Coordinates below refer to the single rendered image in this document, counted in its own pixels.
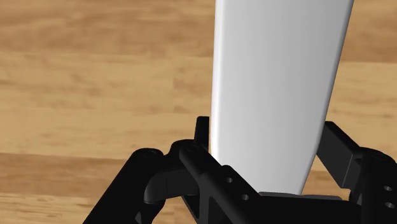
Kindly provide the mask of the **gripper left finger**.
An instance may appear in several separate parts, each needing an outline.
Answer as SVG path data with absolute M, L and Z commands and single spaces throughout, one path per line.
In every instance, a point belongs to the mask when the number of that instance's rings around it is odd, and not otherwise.
M 209 117 L 197 118 L 193 139 L 168 154 L 131 154 L 82 224 L 152 224 L 165 201 L 182 197 L 197 224 L 258 224 L 260 195 L 208 152 Z

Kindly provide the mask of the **white tall tapered object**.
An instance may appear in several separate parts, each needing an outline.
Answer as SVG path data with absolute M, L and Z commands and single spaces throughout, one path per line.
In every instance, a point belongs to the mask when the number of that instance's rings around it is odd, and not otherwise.
M 299 195 L 354 0 L 215 0 L 211 155 L 256 191 Z

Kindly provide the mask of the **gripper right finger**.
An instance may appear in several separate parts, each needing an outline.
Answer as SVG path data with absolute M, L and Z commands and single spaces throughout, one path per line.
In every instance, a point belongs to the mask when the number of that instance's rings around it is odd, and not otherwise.
M 397 224 L 397 162 L 392 157 L 359 146 L 331 121 L 324 124 L 317 157 L 337 185 L 350 190 L 349 202 L 361 208 L 361 224 Z

